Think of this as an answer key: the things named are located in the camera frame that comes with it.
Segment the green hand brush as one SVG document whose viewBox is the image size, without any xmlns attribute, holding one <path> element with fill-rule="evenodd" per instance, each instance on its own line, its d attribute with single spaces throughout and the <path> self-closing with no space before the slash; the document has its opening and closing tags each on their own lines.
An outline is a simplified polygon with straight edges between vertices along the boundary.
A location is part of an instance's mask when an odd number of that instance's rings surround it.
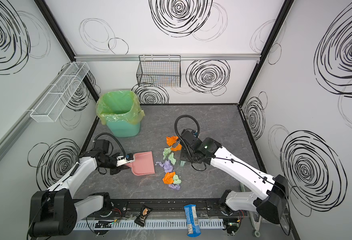
<svg viewBox="0 0 352 240">
<path fill-rule="evenodd" d="M 181 151 L 180 153 L 181 166 L 184 166 L 187 163 L 192 163 L 191 156 L 186 151 Z"/>
</svg>

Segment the pink plastic dustpan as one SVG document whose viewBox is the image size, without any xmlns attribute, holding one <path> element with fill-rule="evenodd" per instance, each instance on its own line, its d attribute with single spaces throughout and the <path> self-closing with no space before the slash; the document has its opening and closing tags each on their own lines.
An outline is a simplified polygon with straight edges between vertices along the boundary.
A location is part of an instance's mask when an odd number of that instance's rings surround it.
<svg viewBox="0 0 352 240">
<path fill-rule="evenodd" d="M 134 161 L 125 164 L 136 176 L 155 174 L 155 166 L 152 152 L 142 152 L 133 155 Z"/>
</svg>

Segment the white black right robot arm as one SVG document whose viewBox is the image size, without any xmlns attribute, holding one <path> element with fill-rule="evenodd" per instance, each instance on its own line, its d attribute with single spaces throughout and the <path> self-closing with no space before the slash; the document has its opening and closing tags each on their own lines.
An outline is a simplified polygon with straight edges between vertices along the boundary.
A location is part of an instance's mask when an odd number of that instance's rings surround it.
<svg viewBox="0 0 352 240">
<path fill-rule="evenodd" d="M 221 198 L 223 212 L 256 212 L 270 223 L 280 223 L 289 198 L 288 180 L 284 176 L 274 177 L 257 170 L 214 139 L 201 141 L 196 131 L 183 130 L 179 142 L 187 152 L 188 162 L 220 169 L 249 189 L 248 192 L 226 191 Z"/>
</svg>

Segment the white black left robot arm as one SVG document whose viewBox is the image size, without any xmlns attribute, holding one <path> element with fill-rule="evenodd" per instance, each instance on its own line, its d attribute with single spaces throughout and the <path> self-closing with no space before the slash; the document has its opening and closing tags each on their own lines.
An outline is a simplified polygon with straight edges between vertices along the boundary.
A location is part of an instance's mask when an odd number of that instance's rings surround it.
<svg viewBox="0 0 352 240">
<path fill-rule="evenodd" d="M 29 228 L 31 238 L 67 236 L 77 222 L 93 213 L 110 215 L 115 208 L 108 193 L 95 193 L 75 201 L 75 193 L 85 179 L 96 169 L 105 168 L 117 174 L 134 162 L 132 153 L 109 156 L 110 142 L 96 140 L 92 150 L 82 153 L 79 161 L 58 182 L 45 191 L 36 192 L 31 198 Z"/>
</svg>

